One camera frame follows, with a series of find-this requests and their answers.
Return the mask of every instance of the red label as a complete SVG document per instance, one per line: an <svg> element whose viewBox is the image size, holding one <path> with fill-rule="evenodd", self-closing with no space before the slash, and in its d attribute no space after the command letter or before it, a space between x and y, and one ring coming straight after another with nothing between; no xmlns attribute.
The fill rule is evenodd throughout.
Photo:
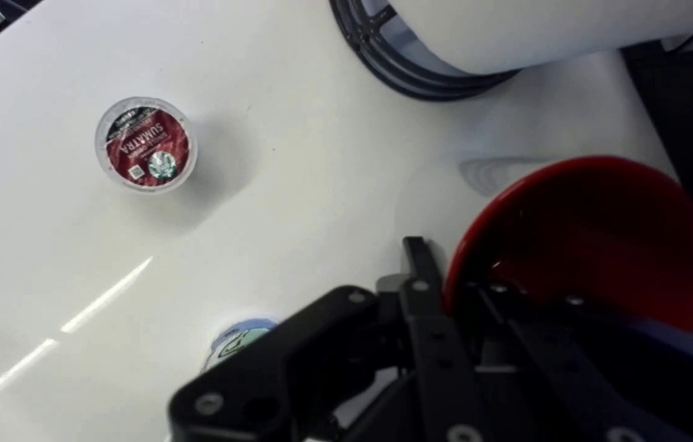
<svg viewBox="0 0 693 442"><path fill-rule="evenodd" d="M108 127L106 154L112 169L138 186L164 186L190 162L190 137L159 108L130 108Z"/></svg>

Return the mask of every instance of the red container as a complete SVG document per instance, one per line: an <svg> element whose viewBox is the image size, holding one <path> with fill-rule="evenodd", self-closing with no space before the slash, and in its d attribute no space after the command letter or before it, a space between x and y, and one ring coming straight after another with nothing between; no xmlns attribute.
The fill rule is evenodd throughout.
<svg viewBox="0 0 693 442"><path fill-rule="evenodd" d="M95 131L101 167L138 195L167 195L181 186L196 165L196 153L185 115L159 98L122 98L106 110Z"/></svg>
<svg viewBox="0 0 693 442"><path fill-rule="evenodd" d="M693 331L693 202L629 159L547 165L472 224L445 282L448 311L468 281L506 282L536 302L582 298Z"/></svg>

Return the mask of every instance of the white table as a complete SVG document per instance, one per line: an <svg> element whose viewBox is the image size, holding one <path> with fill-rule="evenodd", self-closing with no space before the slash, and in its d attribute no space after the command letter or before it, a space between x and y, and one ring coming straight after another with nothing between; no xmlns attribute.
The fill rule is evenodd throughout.
<svg viewBox="0 0 693 442"><path fill-rule="evenodd" d="M167 199L98 169L117 98L180 106L201 162ZM153 442L234 319L442 260L481 199L457 162L614 153L672 173L614 55L461 103L380 87L327 0L46 0L0 36L0 442Z"/></svg>

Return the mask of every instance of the white cylinder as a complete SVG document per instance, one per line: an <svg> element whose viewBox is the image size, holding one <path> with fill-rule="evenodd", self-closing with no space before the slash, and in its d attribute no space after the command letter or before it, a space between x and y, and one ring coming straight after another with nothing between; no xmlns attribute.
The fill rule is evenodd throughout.
<svg viewBox="0 0 693 442"><path fill-rule="evenodd" d="M693 32L693 0L390 0L448 63L496 73Z"/></svg>

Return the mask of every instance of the red bowl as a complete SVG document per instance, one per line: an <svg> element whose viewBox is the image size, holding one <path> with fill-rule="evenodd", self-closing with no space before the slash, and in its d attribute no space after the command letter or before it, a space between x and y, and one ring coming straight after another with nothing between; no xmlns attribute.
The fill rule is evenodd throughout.
<svg viewBox="0 0 693 442"><path fill-rule="evenodd" d="M647 165L578 158L498 195L470 227L445 281L508 282L536 302L582 298L693 331L693 202Z"/></svg>

